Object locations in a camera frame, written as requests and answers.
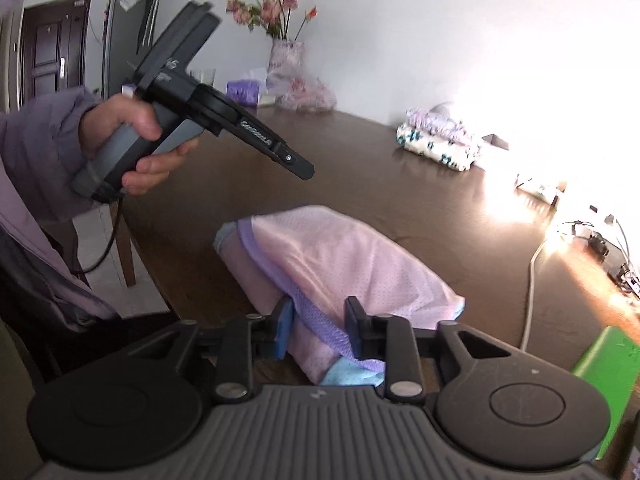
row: jacket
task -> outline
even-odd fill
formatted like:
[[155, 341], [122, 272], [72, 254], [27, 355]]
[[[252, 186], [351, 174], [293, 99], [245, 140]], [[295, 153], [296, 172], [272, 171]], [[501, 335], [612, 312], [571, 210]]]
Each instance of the jacket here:
[[[0, 0], [0, 12], [5, 14], [14, 1]], [[28, 279], [34, 287], [47, 285], [46, 304], [34, 306], [38, 311], [30, 314], [63, 333], [82, 333], [100, 319], [118, 316], [71, 275], [38, 225], [39, 221], [69, 220], [97, 205], [69, 186], [86, 164], [79, 123], [96, 104], [87, 89], [75, 88], [0, 114], [0, 230], [27, 254]], [[0, 258], [0, 264], [6, 261]]]

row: door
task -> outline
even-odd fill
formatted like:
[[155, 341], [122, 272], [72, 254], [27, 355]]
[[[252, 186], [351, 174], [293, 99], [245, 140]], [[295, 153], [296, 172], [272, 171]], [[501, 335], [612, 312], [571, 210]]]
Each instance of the door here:
[[84, 84], [91, 0], [57, 0], [24, 10], [20, 102]]

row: purple sleeve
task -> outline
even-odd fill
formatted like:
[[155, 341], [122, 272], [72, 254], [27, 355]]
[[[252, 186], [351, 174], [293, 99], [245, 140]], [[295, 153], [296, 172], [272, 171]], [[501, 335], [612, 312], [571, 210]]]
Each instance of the purple sleeve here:
[[0, 114], [0, 158], [23, 202], [39, 221], [63, 221], [96, 203], [69, 187], [86, 164], [78, 125], [97, 104], [84, 88], [28, 101], [19, 111]]

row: ridged gray surface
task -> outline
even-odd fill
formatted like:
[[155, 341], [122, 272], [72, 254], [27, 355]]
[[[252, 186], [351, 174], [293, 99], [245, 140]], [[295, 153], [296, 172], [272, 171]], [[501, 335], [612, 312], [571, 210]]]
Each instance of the ridged gray surface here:
[[511, 473], [451, 449], [427, 416], [380, 399], [370, 386], [266, 386], [218, 407], [181, 450], [141, 468], [86, 473], [49, 463], [36, 480], [602, 480], [587, 465]]

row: hand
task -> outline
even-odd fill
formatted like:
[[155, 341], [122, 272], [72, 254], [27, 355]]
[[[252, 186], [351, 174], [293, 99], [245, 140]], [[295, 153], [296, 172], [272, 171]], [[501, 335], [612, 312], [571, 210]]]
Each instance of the hand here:
[[[131, 124], [140, 137], [148, 140], [158, 140], [162, 134], [150, 104], [116, 95], [89, 110], [82, 117], [78, 136], [84, 156], [94, 158], [100, 147], [121, 124]], [[122, 186], [129, 194], [145, 194], [165, 180], [171, 171], [181, 166], [185, 155], [197, 145], [198, 139], [191, 139], [172, 152], [141, 158], [135, 171], [129, 171], [122, 176]]]

